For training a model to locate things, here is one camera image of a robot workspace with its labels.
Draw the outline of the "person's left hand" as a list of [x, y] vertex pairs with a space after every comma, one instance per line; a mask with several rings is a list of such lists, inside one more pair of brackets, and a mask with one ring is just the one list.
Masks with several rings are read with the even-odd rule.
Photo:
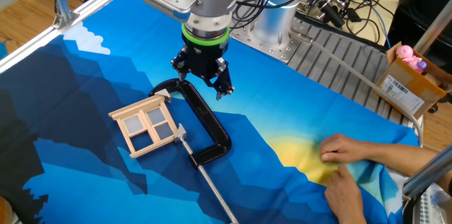
[[367, 223], [361, 190], [345, 165], [332, 172], [324, 195], [339, 224]]

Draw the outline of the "person's right hand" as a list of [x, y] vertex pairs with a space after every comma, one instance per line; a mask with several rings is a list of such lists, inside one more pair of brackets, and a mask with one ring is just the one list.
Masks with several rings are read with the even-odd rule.
[[355, 163], [367, 159], [367, 142], [336, 133], [320, 143], [321, 162]]

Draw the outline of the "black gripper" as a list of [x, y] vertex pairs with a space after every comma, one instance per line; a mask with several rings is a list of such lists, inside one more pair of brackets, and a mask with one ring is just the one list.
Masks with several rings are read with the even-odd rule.
[[178, 73], [180, 81], [191, 72], [200, 78], [205, 78], [209, 87], [217, 92], [216, 100], [224, 95], [231, 95], [234, 86], [230, 78], [228, 62], [222, 56], [227, 51], [229, 38], [225, 40], [194, 40], [182, 37], [184, 47], [171, 61], [172, 68]]

